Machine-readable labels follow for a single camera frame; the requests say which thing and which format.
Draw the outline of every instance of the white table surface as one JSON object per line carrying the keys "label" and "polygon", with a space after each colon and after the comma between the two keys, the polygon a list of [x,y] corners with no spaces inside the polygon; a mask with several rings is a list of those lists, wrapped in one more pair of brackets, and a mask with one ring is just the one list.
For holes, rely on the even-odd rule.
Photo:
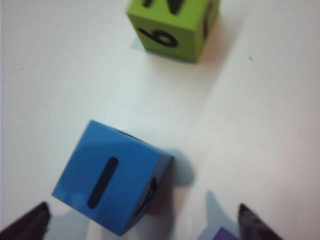
{"label": "white table surface", "polygon": [[[41,201],[46,240],[238,235],[239,203],[320,239],[320,1],[222,0],[199,64],[145,52],[120,0],[1,1],[1,225]],[[121,238],[51,196],[90,119],[176,156]]]}

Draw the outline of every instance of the cube face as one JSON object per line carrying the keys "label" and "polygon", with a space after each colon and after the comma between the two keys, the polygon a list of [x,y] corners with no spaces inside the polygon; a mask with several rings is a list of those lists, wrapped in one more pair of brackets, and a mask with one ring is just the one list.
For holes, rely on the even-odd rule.
{"label": "cube face", "polygon": [[156,191],[171,159],[155,147],[91,121],[52,195],[122,235],[143,216],[149,203],[146,195]]}
{"label": "cube face", "polygon": [[219,0],[132,0],[127,14],[147,50],[197,62],[218,9]]}

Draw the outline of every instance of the purple object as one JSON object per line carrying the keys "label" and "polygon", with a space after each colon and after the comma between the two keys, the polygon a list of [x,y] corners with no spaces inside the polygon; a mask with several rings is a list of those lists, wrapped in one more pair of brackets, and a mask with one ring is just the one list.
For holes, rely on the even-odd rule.
{"label": "purple object", "polygon": [[221,227],[213,240],[239,240],[235,236],[233,236],[230,232],[228,232],[226,229]]}

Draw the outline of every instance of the number dice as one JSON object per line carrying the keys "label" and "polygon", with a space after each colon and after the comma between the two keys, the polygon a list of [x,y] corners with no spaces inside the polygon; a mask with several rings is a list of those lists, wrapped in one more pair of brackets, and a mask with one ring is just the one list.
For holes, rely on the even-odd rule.
{"label": "number dice", "polygon": [[52,195],[121,236],[146,212],[172,158],[91,121]]}
{"label": "number dice", "polygon": [[145,49],[197,62],[219,0],[132,0],[127,15]]}

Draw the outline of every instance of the blue cube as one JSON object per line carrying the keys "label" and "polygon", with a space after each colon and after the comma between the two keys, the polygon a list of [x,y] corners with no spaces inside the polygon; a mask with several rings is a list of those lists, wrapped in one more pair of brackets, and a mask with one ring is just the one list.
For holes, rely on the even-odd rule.
{"label": "blue cube", "polygon": [[146,212],[172,159],[92,120],[52,195],[121,236]]}

